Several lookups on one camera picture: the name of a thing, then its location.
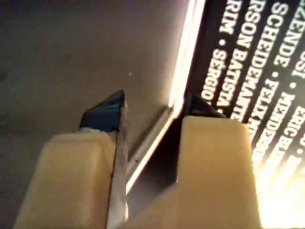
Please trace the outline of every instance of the beige plastic part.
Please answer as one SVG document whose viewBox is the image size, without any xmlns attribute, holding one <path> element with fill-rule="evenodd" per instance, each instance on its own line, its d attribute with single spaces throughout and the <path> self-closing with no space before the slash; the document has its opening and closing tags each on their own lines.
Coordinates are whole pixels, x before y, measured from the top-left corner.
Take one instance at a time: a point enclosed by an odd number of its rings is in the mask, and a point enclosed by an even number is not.
<svg viewBox="0 0 305 229">
<path fill-rule="evenodd" d="M 105 228 L 115 138 L 59 135 L 43 148 L 14 229 Z"/>
<path fill-rule="evenodd" d="M 178 184 L 122 228 L 261 228 L 251 153 L 245 125 L 185 118 Z"/>
</svg>

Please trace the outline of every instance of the white edge strip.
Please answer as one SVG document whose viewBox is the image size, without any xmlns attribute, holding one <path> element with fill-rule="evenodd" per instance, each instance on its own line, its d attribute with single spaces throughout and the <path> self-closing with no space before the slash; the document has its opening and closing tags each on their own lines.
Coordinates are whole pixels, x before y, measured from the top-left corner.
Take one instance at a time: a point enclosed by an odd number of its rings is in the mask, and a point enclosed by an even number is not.
<svg viewBox="0 0 305 229">
<path fill-rule="evenodd" d="M 164 127 L 160 130 L 156 139 L 149 147 L 147 153 L 135 169 L 130 179 L 127 181 L 126 194 L 128 194 L 131 190 L 132 186 L 134 185 L 135 181 L 139 177 L 145 165 L 151 158 L 153 152 L 157 148 L 159 142 L 162 140 L 172 121 L 181 112 L 184 91 L 188 79 L 188 74 L 191 68 L 193 54 L 198 37 L 198 31 L 203 15 L 204 4 L 205 0 L 189 0 L 168 104 L 170 108 L 173 108 L 173 112 L 170 114 L 170 117 L 166 121 Z"/>
<path fill-rule="evenodd" d="M 145 165 L 147 164 L 147 162 L 149 161 L 149 159 L 153 155 L 153 152 L 157 148 L 158 144 L 162 140 L 163 136 L 165 135 L 167 129 L 169 128 L 169 126 L 171 125 L 173 120 L 174 120 L 174 115 L 173 115 L 173 112 L 172 112 L 170 114 L 169 118 L 167 119 L 164 127 L 161 129 L 161 131 L 159 132 L 159 134 L 157 135 L 157 137 L 153 141 L 152 145 L 149 147 L 147 153 L 145 154 L 145 156 L 142 158 L 141 162 L 137 166 L 136 170 L 134 171 L 134 173 L 132 174 L 130 179 L 127 181 L 126 194 L 129 193 L 129 191 L 132 188 L 132 186 L 134 185 L 135 181 L 138 179 L 139 175 L 141 174 Z"/>
</svg>

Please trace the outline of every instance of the bullet dot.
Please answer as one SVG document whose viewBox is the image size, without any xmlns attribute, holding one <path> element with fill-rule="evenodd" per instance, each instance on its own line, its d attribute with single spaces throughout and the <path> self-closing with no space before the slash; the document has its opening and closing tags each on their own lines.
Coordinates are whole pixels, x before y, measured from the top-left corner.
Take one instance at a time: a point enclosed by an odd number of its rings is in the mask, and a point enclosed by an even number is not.
<svg viewBox="0 0 305 229">
<path fill-rule="evenodd" d="M 273 72 L 272 73 L 272 77 L 274 77 L 274 78 L 278 77 L 278 73 L 277 72 Z"/>
<path fill-rule="evenodd" d="M 294 88 L 296 87 L 296 83 L 295 83 L 295 82 L 290 83 L 290 87 L 291 87 L 292 89 L 294 89 Z"/>
<path fill-rule="evenodd" d="M 225 40 L 224 40 L 224 39 L 221 39 L 221 40 L 219 41 L 219 45 L 224 46 L 224 45 L 225 45 Z"/>
</svg>

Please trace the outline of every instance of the gray wall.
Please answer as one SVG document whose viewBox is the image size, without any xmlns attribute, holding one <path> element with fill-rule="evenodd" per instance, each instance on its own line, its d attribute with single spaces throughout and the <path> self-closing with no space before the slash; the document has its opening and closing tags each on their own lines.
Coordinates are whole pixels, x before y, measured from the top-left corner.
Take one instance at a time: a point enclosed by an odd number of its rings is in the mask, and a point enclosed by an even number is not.
<svg viewBox="0 0 305 229">
<path fill-rule="evenodd" d="M 131 148 L 167 105 L 186 0 L 0 1 L 0 228 L 43 142 L 117 89 Z"/>
</svg>

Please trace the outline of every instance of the black printed surface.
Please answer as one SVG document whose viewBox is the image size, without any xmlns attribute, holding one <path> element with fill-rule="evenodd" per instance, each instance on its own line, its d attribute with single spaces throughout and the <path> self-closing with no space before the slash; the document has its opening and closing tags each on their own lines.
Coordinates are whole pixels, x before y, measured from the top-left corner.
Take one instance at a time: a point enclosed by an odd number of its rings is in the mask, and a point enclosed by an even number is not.
<svg viewBox="0 0 305 229">
<path fill-rule="evenodd" d="M 305 0 L 207 1 L 187 91 L 246 123 L 264 227 L 305 227 Z"/>
</svg>

